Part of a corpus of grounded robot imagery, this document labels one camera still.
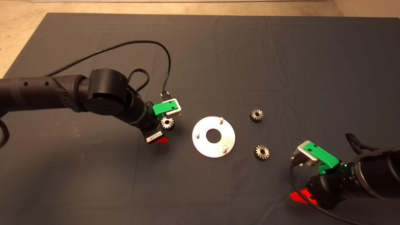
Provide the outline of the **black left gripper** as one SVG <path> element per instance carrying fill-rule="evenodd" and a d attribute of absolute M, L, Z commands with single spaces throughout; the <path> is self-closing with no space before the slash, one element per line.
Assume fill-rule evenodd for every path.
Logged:
<path fill-rule="evenodd" d="M 147 144 L 168 143 L 166 132 L 161 126 L 160 119 L 153 110 L 152 102 L 145 102 L 143 114 L 137 120 L 137 128 L 142 132 Z"/>

